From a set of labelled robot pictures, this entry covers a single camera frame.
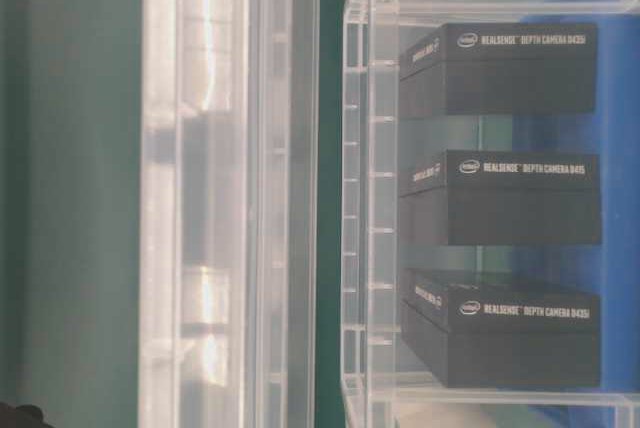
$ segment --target stacked boxes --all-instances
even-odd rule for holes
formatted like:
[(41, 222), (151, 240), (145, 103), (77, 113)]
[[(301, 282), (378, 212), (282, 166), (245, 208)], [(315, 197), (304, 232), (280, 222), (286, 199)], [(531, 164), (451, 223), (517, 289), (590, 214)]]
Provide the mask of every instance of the stacked boxes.
[[(592, 24), (443, 25), (401, 57), (400, 118), (589, 113), (596, 53)], [(602, 238), (593, 155), (445, 150), (402, 175), (399, 196), (399, 239), (409, 246)], [(405, 269), (400, 283), (403, 338), (446, 386), (599, 384), (597, 296), (432, 269)]]

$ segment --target blue surface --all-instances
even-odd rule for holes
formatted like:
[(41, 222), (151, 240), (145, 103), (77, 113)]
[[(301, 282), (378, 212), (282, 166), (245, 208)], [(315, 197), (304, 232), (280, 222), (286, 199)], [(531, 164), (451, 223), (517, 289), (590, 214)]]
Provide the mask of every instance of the blue surface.
[[(601, 246), (519, 248), (514, 266), (538, 278), (600, 294), (601, 390), (640, 391), (640, 17), (554, 16), (523, 21), (598, 25), (595, 113), (515, 118), (514, 149), (600, 156), (603, 240)], [(557, 410), (544, 410), (572, 428), (613, 426), (611, 411), (570, 408), (567, 419)]]

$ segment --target black object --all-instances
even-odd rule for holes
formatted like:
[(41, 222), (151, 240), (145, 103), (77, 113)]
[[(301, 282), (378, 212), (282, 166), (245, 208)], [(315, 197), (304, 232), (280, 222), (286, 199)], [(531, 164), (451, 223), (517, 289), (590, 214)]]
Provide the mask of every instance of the black object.
[(12, 408), (0, 403), (0, 426), (2, 428), (53, 428), (43, 422), (44, 414), (34, 405)]
[(464, 333), (599, 333), (597, 295), (509, 273), (404, 271), (403, 299)]
[(400, 182), (400, 239), (432, 245), (598, 244), (598, 157), (450, 150)]
[(450, 23), (400, 59), (401, 118), (595, 108), (595, 24)]
[(467, 333), (401, 302), (402, 338), (449, 388), (558, 389), (600, 383), (596, 333)]

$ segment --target green wall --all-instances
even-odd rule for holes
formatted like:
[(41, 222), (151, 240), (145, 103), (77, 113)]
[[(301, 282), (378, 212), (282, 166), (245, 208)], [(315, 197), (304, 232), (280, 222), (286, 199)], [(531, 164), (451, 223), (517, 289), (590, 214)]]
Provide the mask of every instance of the green wall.
[(5, 399), (134, 427), (141, 0), (2, 1)]
[(320, 0), (316, 427), (344, 426), (340, 392), (342, 11)]

